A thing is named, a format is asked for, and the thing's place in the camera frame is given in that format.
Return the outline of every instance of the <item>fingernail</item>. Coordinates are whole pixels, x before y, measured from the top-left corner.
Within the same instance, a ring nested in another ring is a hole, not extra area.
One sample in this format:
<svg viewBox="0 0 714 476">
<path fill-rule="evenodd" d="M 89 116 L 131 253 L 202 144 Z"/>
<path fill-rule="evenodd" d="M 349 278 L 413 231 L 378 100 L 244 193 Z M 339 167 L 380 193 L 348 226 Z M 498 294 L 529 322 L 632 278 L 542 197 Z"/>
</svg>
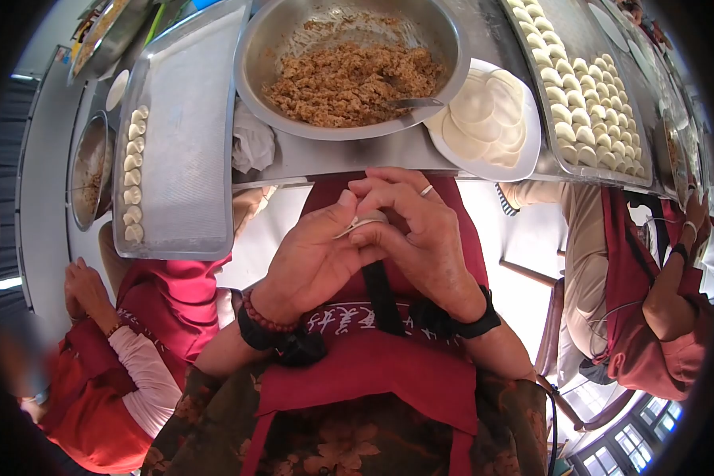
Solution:
<svg viewBox="0 0 714 476">
<path fill-rule="evenodd" d="M 347 206 L 352 203 L 352 197 L 354 194 L 351 190 L 341 190 L 341 195 L 339 196 L 339 205 Z"/>
</svg>

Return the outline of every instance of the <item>red bead bracelet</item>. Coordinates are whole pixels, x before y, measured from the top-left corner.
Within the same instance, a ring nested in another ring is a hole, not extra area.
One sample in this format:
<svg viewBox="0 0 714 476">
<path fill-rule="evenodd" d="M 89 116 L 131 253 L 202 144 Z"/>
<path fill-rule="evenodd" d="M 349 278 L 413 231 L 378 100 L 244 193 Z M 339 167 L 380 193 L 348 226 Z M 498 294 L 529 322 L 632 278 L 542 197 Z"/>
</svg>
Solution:
<svg viewBox="0 0 714 476">
<path fill-rule="evenodd" d="M 268 321 L 265 319 L 254 306 L 251 304 L 251 292 L 253 290 L 244 291 L 244 308 L 246 309 L 246 314 L 248 314 L 249 319 L 256 322 L 263 328 L 269 330 L 270 332 L 293 332 L 294 329 L 299 325 L 298 322 L 294 324 L 278 324 L 276 322 Z"/>
</svg>

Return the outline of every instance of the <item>stainless steel bowl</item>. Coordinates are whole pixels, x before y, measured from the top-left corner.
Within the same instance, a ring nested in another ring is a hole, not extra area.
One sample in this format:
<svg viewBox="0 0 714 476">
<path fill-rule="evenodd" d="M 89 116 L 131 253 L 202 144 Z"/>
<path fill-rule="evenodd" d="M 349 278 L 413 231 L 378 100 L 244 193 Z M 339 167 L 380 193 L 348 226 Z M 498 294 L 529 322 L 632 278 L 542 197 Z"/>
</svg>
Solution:
<svg viewBox="0 0 714 476">
<path fill-rule="evenodd" d="M 349 22 L 345 19 L 359 20 Z M 254 15 L 240 37 L 235 53 L 234 79 L 240 98 L 251 112 L 270 126 L 295 136 L 319 140 L 356 140 L 379 137 L 414 126 L 433 116 L 437 107 L 414 109 L 398 119 L 373 126 L 329 128 L 316 127 L 289 119 L 262 92 L 264 85 L 277 80 L 287 54 L 301 54 L 332 47 L 345 40 L 363 45 L 395 44 L 394 33 L 371 18 L 400 19 L 402 38 L 409 46 L 427 47 L 436 62 L 445 66 L 434 97 L 449 103 L 462 88 L 470 68 L 468 39 L 455 15 L 443 0 L 273 0 Z M 352 30 L 338 33 L 328 29 L 305 29 L 308 21 L 350 23 Z"/>
<path fill-rule="evenodd" d="M 69 203 L 77 228 L 90 229 L 111 206 L 111 163 L 116 131 L 109 127 L 106 113 L 99 110 L 79 139 L 71 168 Z"/>
</svg>

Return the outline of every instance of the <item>floral shirt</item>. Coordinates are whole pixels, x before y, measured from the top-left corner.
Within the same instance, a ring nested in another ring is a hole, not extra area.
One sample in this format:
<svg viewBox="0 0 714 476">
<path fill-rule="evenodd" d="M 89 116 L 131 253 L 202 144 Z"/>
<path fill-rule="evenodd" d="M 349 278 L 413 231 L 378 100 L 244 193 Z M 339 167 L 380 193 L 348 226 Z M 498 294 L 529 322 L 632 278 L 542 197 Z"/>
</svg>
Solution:
<svg viewBox="0 0 714 476">
<path fill-rule="evenodd" d="M 194 367 L 174 415 L 148 450 L 142 474 L 239 474 L 257 423 L 261 376 L 249 365 L 224 382 Z M 478 371 L 474 474 L 545 474 L 544 391 Z M 393 394 L 279 412 L 257 474 L 443 475 L 451 428 L 428 419 Z"/>
</svg>

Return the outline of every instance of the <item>metal spoon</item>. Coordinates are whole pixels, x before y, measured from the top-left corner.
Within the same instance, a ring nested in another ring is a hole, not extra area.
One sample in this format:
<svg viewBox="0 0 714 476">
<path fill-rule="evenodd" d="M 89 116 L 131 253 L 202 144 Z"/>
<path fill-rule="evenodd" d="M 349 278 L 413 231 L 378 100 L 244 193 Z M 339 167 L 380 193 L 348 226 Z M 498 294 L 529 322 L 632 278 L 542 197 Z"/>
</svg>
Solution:
<svg viewBox="0 0 714 476">
<path fill-rule="evenodd" d="M 405 107 L 444 107 L 445 104 L 436 98 L 410 98 L 388 100 L 386 104 L 403 109 Z"/>
</svg>

